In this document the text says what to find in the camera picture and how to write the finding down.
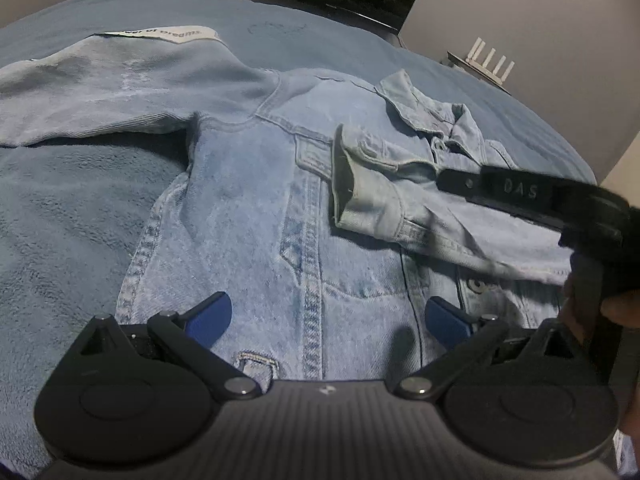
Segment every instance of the gray wall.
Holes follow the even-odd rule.
[[[0,0],[0,25],[62,0]],[[601,180],[640,130],[640,0],[417,0],[402,30],[433,59],[482,38],[516,62],[506,87]]]

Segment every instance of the silver bolt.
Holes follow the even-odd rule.
[[[410,394],[425,394],[432,386],[433,383],[424,377],[407,377],[400,381],[400,387]]]
[[[234,377],[225,382],[225,388],[228,392],[236,395],[250,394],[258,387],[258,384],[249,377]]]

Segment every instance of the bed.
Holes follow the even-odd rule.
[[[92,34],[213,28],[246,65],[327,68],[376,84],[405,69],[442,102],[464,103],[524,170],[594,183],[577,152],[499,89],[353,27],[242,0],[69,0],[0,30],[0,66]],[[47,463],[31,411],[39,388],[96,312],[111,312],[149,211],[186,160],[179,136],[110,134],[0,148],[0,463],[33,477]]]

